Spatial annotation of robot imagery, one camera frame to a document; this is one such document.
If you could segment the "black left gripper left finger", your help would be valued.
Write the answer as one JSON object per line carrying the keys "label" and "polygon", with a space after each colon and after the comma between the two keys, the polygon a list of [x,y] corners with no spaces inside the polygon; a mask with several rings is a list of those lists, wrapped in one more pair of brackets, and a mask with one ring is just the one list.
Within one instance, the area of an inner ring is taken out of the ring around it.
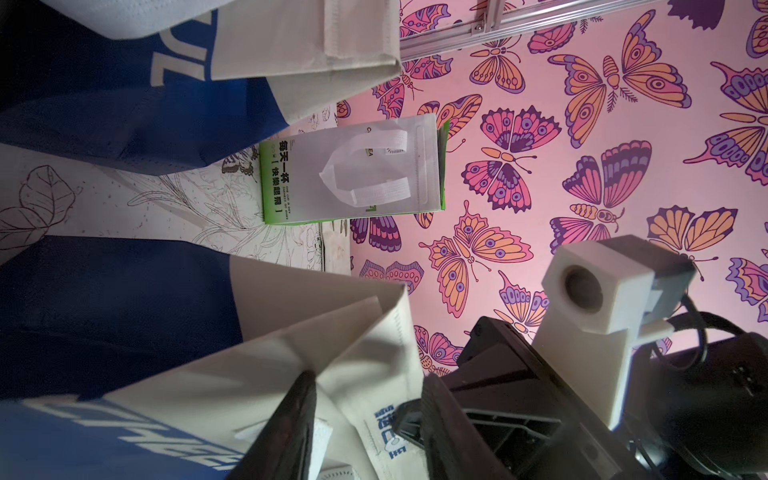
{"label": "black left gripper left finger", "polygon": [[227,479],[307,480],[316,404],[316,376],[304,371]]}

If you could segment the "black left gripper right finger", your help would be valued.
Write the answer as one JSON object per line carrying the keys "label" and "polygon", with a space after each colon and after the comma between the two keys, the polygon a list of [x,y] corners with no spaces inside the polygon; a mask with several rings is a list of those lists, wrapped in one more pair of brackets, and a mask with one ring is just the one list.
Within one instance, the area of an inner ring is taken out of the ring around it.
{"label": "black left gripper right finger", "polygon": [[434,374],[423,382],[421,414],[430,479],[515,479]]}

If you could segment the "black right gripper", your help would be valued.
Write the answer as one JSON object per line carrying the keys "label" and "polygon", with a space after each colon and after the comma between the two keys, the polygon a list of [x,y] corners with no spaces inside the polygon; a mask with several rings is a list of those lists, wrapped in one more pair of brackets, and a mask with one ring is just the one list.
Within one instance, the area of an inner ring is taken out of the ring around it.
{"label": "black right gripper", "polygon": [[[506,322],[480,318],[457,369],[440,378],[515,479],[652,476]],[[393,427],[425,454],[421,396],[397,407]]]}

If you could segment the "blue white takeout bag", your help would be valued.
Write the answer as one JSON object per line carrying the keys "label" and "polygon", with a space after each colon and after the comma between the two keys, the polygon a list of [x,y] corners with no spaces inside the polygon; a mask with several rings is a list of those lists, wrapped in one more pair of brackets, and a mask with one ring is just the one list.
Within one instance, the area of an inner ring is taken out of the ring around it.
{"label": "blue white takeout bag", "polygon": [[50,236],[1,266],[5,479],[227,479],[316,376],[308,479],[423,479],[406,287],[187,242]]}

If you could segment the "green white takeout bag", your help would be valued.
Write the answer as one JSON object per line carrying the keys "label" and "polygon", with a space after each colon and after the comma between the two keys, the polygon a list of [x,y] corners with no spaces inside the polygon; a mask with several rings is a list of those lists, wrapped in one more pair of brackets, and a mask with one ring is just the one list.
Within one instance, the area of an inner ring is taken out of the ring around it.
{"label": "green white takeout bag", "polygon": [[429,113],[263,141],[263,220],[294,225],[441,211],[449,133],[449,123]]}

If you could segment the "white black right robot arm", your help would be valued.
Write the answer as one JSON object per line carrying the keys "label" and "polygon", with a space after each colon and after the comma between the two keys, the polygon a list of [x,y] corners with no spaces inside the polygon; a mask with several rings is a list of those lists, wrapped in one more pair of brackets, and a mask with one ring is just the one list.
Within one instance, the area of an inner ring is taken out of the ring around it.
{"label": "white black right robot arm", "polygon": [[477,321],[457,369],[430,377],[395,411],[395,432],[421,448],[433,479],[763,479],[767,341],[718,315],[726,338],[662,358],[631,356],[615,429],[509,324]]}

